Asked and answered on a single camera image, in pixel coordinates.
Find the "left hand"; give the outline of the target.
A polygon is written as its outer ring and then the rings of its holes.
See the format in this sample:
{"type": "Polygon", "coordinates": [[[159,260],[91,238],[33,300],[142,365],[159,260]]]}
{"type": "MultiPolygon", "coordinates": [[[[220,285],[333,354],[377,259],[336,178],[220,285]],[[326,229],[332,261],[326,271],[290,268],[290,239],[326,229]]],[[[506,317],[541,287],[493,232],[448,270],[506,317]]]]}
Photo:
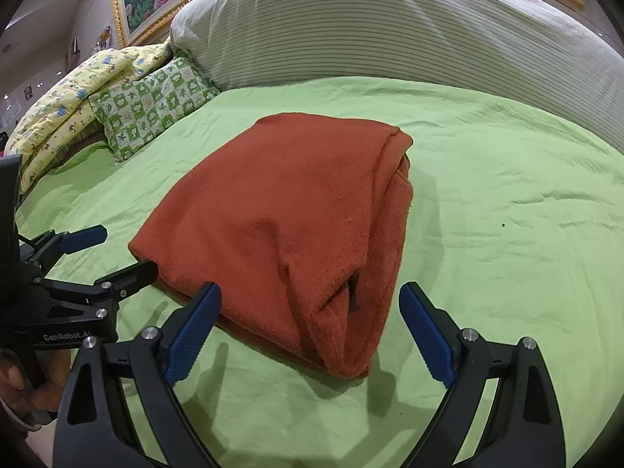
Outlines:
{"type": "Polygon", "coordinates": [[[70,373],[70,365],[70,351],[51,352],[48,364],[50,379],[26,396],[25,380],[20,368],[9,358],[1,356],[1,398],[18,415],[28,413],[31,407],[57,411],[70,373]]]}

